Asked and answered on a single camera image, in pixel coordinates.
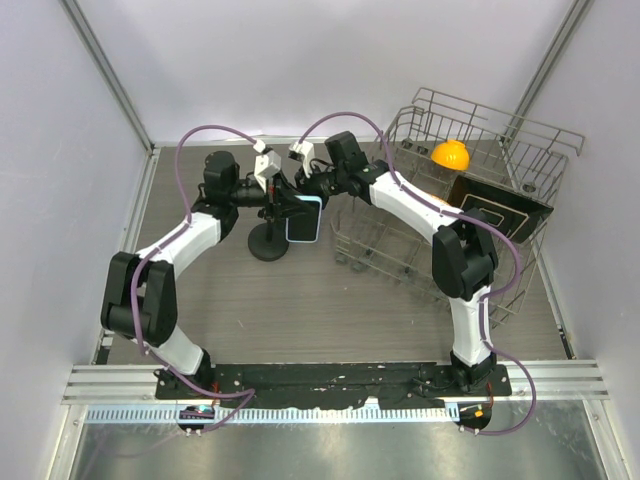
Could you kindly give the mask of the black phone stand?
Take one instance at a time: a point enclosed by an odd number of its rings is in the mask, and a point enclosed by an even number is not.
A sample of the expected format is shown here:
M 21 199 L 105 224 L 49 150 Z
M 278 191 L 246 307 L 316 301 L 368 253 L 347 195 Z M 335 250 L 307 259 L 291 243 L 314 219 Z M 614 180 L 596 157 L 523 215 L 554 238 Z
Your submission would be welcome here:
M 282 258 L 289 249 L 282 223 L 264 222 L 251 229 L 247 245 L 258 260 L 273 262 Z

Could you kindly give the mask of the phone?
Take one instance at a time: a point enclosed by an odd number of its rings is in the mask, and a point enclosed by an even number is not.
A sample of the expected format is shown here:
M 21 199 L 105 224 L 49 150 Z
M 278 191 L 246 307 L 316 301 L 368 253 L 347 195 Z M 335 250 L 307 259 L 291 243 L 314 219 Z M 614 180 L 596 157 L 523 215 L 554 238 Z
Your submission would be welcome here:
M 286 220 L 285 237 L 290 243 L 315 243 L 318 241 L 323 202 L 317 196 L 299 195 L 311 206 L 311 212 Z

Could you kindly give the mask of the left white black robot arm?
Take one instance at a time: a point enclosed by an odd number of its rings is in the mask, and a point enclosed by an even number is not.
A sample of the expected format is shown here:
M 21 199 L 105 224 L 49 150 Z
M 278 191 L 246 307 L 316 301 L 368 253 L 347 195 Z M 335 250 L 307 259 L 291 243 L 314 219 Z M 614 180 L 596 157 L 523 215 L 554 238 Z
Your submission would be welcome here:
M 103 328 L 177 371 L 179 388 L 193 399 L 211 391 L 213 375 L 209 354 L 178 325 L 176 282 L 230 234 L 242 208 L 258 209 L 264 220 L 250 232 L 252 255 L 273 261 L 291 242 L 316 241 L 323 201 L 291 185 L 272 150 L 257 156 L 246 177 L 230 152 L 217 151 L 204 161 L 198 196 L 184 219 L 152 245 L 135 253 L 118 252 L 109 264 L 100 315 Z

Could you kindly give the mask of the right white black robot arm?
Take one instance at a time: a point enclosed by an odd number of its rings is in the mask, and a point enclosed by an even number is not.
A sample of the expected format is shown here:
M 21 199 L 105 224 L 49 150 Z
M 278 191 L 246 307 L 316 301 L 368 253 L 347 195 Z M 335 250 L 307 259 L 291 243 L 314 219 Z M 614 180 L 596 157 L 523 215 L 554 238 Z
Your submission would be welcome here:
M 413 188 L 388 162 L 368 160 L 349 131 L 330 137 L 325 147 L 331 167 L 321 171 L 312 143 L 290 145 L 289 157 L 301 163 L 295 176 L 298 189 L 323 202 L 347 193 L 394 215 L 428 241 L 431 277 L 448 298 L 453 320 L 451 380 L 460 393 L 477 393 L 496 366 L 496 354 L 486 345 L 488 307 L 481 297 L 491 291 L 498 258 L 491 234 L 475 224 L 484 215 L 470 210 L 461 219 L 462 211 Z

